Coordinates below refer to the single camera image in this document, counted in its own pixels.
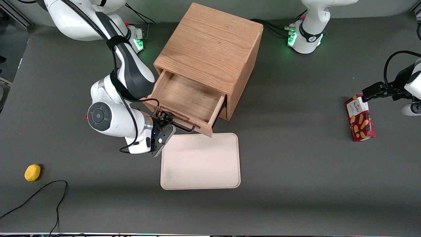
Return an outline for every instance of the table surface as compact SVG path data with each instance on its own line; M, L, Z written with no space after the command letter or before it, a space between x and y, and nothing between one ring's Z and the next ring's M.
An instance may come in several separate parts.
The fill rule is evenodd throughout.
M141 57L151 68L175 27L150 26ZM382 80L390 54L419 51L415 17L332 19L326 32L300 55L265 29L232 120L214 127L238 136L237 189L166 191L160 158L119 153L124 139L85 120L91 85L112 70L105 43L30 28L0 115L0 213L64 179L58 232L420 236L421 118L401 114L408 101L370 101L378 135L354 143L344 106ZM415 60L396 56L390 80ZM44 173L28 183L33 163ZM0 220L0 232L49 232L63 188L55 183Z

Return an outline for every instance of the black strap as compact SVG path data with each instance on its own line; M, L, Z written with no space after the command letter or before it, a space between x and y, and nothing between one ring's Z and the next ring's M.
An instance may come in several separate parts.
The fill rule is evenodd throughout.
M107 46L111 50L114 50L114 46L117 46L120 43L130 44L129 40L126 39L124 36L121 36L121 35L113 36L113 37L111 37L111 39L107 40Z
M310 33L307 33L304 28L303 28L303 23L301 22L300 27L299 27L300 33L302 36L304 36L304 38L307 40L307 42L309 43L313 43L315 42L321 35L323 32L320 32L317 35L312 35Z
M129 99L129 100L138 100L135 97L133 97L132 94L127 90L127 88L124 87L124 85L117 79L117 75L114 73L114 70L109 74L109 77L111 79L111 83L115 87L115 89L120 92L120 94L123 96L123 98Z

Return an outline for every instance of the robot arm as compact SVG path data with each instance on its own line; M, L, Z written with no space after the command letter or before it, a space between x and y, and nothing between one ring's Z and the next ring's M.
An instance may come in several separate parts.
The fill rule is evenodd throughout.
M121 152L150 152L157 156L176 129L171 125L172 116L151 117L130 107L132 102L151 94L155 78L136 54L131 43L132 29L119 16L106 14L123 6L125 0L108 0L105 5L99 0L44 2L63 34L77 40L102 38L113 52L114 70L91 87L92 105L87 114L90 126L106 135L124 137L128 145ZM120 69L115 55L121 61Z
M291 33L288 46L301 54L309 54L320 45L323 30L330 20L328 7L351 5L358 0L301 0L307 7L305 20L289 25L297 31Z
M385 73L390 59L399 53L408 53L408 51L398 51L392 54L386 62ZM362 93L364 102L390 96L394 101L400 99L412 100L412 103L402 106L402 113L407 116L421 115L421 59L400 71L393 82L389 83L387 80L385 82L376 82L363 89Z

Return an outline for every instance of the wooden drawer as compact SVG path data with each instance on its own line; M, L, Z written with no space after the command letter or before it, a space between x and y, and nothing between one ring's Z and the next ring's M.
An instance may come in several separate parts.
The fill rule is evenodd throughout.
M175 115L176 123L212 137L212 127L225 101L225 94L166 70L161 72L154 91L148 98L160 102L159 111ZM155 110L156 102L146 101L145 105Z

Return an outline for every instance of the metal frame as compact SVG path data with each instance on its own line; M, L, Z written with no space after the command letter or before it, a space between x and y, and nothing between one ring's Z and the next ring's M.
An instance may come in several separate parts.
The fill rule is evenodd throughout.
M17 9L9 0L0 0L0 9L4 10L10 17L15 19L23 27L34 25L21 11Z

